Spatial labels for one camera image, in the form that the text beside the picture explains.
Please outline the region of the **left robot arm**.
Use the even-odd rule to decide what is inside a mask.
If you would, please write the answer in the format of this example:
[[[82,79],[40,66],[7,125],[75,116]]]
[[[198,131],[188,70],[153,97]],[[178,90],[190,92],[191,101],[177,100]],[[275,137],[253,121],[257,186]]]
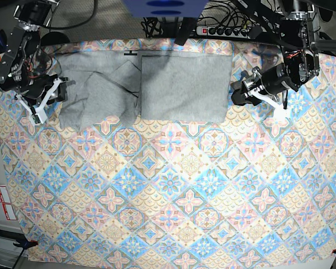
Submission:
[[[273,107],[275,119],[289,118],[289,90],[297,92],[320,72],[309,5],[302,1],[279,1],[280,10],[273,12],[261,1],[234,1],[233,4],[279,45],[283,62],[266,71],[254,67],[251,75],[234,89],[231,100],[238,106],[265,102]]]

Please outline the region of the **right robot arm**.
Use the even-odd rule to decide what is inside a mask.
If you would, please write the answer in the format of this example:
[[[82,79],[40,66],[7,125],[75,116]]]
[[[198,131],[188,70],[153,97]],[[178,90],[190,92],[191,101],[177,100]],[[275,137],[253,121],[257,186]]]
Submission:
[[[27,111],[31,124],[45,123],[45,107],[66,99],[65,83],[68,78],[49,75],[51,66],[35,72],[34,57],[41,53],[39,30],[48,26],[49,12],[59,1],[14,1],[17,24],[2,44],[0,52],[0,90],[14,91],[15,100]]]

